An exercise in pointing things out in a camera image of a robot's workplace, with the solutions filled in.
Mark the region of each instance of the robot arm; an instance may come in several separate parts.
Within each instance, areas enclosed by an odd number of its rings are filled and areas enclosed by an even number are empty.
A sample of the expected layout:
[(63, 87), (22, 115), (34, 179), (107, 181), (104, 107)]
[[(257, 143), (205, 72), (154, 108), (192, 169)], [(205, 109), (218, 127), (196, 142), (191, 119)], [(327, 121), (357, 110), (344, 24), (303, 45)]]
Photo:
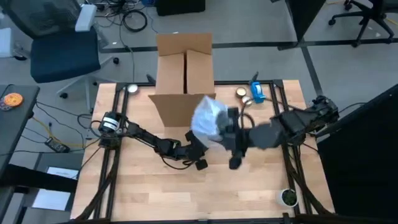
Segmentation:
[(105, 113), (98, 128), (103, 138), (117, 139), (116, 141), (120, 141), (118, 139), (123, 137), (134, 138), (153, 148), (161, 158), (194, 162), (198, 170), (207, 167), (206, 160), (201, 159), (201, 157), (205, 155), (208, 148), (193, 135), (192, 131), (185, 134), (185, 138), (190, 144), (181, 146), (180, 141), (158, 138), (138, 124), (130, 122), (127, 118), (125, 118), (125, 132), (118, 134), (118, 131), (121, 130), (119, 129), (121, 118), (122, 115), (118, 113)]
[(223, 140), (218, 142), (232, 152), (230, 169), (239, 168), (248, 147), (266, 149), (285, 142), (299, 146), (304, 142), (306, 133), (318, 131), (339, 118), (337, 106), (325, 96), (318, 96), (313, 100), (313, 106), (305, 110), (294, 108), (282, 112), (271, 118), (270, 123), (253, 128), (240, 128), (238, 121), (241, 116), (237, 108), (228, 109), (231, 122), (221, 133)]

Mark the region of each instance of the black chair leg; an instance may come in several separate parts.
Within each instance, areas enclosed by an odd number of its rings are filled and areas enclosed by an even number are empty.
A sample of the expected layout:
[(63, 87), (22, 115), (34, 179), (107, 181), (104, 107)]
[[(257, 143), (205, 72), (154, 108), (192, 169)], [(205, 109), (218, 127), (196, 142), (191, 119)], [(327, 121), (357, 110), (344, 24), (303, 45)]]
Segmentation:
[(365, 29), (368, 27), (368, 23), (369, 23), (370, 18), (365, 17), (363, 18), (363, 25), (361, 28), (361, 31), (358, 34), (358, 37), (356, 38), (355, 42), (352, 44), (353, 47), (357, 47), (359, 45), (361, 45), (361, 38), (363, 33), (365, 32)]
[(357, 1), (350, 1), (349, 3), (355, 5), (356, 7), (360, 8), (364, 12), (368, 12), (368, 11), (371, 10), (367, 6), (361, 4), (361, 3), (357, 2)]
[(366, 15), (366, 13), (364, 13), (364, 12), (347, 12), (347, 13), (334, 15), (331, 19), (335, 20), (336, 18), (339, 18), (339, 17), (365, 16), (365, 15)]
[(383, 29), (385, 29), (390, 35), (390, 37), (387, 39), (387, 44), (391, 44), (392, 38), (394, 37), (394, 32), (392, 31), (392, 29), (382, 19), (375, 19), (374, 21), (376, 21), (381, 27), (383, 27)]

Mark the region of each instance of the cardboard box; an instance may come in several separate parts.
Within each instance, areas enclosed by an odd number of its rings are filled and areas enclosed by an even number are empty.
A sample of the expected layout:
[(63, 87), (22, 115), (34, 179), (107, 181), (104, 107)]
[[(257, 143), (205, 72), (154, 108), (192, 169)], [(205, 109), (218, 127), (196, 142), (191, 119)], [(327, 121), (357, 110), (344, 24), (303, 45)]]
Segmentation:
[(201, 101), (215, 98), (211, 34), (160, 34), (155, 94), (165, 127), (187, 127)]

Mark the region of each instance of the office chair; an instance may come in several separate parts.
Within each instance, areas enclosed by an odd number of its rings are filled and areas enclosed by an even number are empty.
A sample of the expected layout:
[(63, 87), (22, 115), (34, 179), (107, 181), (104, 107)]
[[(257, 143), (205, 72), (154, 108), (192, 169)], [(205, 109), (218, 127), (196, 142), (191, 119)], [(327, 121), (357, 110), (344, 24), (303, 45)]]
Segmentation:
[[(116, 82), (93, 75), (111, 60), (119, 63), (119, 59), (114, 57), (99, 62), (97, 35), (102, 43), (107, 43), (107, 40), (95, 29), (96, 6), (86, 4), (81, 7), (75, 0), (0, 0), (0, 6), (3, 13), (33, 39), (30, 55), (26, 55), (30, 57), (32, 78), (37, 83), (48, 83), (80, 77), (61, 88), (57, 94), (68, 98), (66, 91), (77, 82), (84, 81), (87, 108), (92, 111), (91, 83)], [(0, 40), (3, 42), (0, 45), (5, 42), (9, 44), (7, 53), (0, 54), (0, 57), (15, 56), (11, 30), (2, 30), (0, 34), (10, 39)]]
[(398, 1), (397, 0), (369, 0), (369, 1), (371, 3), (373, 3), (372, 8), (364, 6), (363, 4), (361, 4), (357, 1), (354, 1), (354, 0), (346, 0), (344, 5), (345, 5), (345, 9), (347, 11), (349, 11), (352, 8), (352, 4), (354, 4), (355, 6), (358, 6), (361, 11), (334, 15), (329, 20), (329, 25), (332, 26), (332, 25), (335, 25), (335, 23), (336, 23), (335, 19), (339, 18), (339, 17), (351, 17), (351, 16), (362, 16), (363, 17), (363, 19), (359, 23), (360, 25), (362, 25), (361, 31), (359, 32), (359, 35), (356, 38), (355, 42), (352, 43), (353, 47), (357, 47), (361, 44), (361, 38), (362, 38), (363, 32), (367, 28), (370, 19), (377, 22), (381, 27), (383, 27), (383, 29), (385, 29), (388, 32), (388, 34), (390, 36), (388, 39), (386, 39), (386, 43), (390, 44), (392, 42), (394, 32), (386, 24), (386, 22), (384, 22), (384, 19), (386, 18), (386, 13), (398, 12)]

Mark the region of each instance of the small potted plant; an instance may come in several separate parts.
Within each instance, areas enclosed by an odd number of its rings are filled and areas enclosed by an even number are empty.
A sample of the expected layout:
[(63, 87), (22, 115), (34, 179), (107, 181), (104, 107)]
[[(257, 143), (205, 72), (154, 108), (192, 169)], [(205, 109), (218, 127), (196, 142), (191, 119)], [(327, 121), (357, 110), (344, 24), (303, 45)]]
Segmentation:
[(293, 189), (284, 189), (281, 190), (277, 195), (277, 201), (279, 204), (287, 207), (294, 207), (298, 204), (296, 191)]

